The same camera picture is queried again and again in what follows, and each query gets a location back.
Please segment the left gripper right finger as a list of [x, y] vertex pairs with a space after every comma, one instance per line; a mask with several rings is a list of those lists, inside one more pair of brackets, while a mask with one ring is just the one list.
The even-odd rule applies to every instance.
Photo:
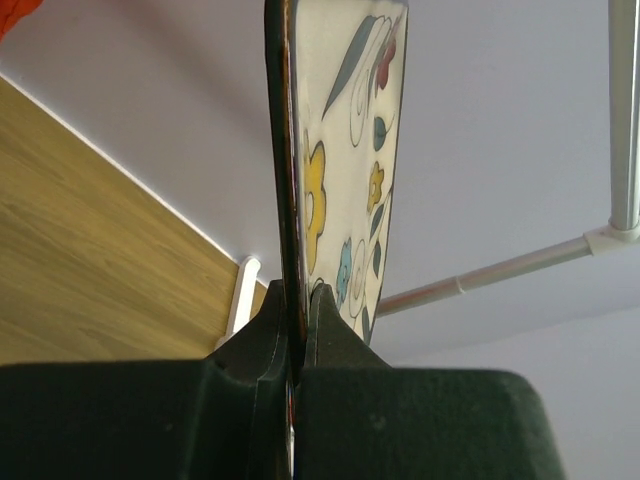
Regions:
[[298, 479], [561, 479], [543, 402], [503, 370], [394, 368], [311, 298], [296, 392]]

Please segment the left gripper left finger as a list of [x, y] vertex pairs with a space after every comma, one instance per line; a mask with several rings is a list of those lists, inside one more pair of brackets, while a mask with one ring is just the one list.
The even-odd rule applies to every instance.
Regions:
[[283, 287], [202, 359], [1, 370], [5, 479], [287, 479]]

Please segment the flower square plate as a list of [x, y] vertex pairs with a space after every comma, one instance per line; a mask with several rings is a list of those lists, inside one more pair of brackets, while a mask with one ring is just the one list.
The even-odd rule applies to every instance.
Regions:
[[381, 298], [402, 111], [404, 1], [268, 1], [264, 46], [289, 308], [327, 285], [369, 340]]

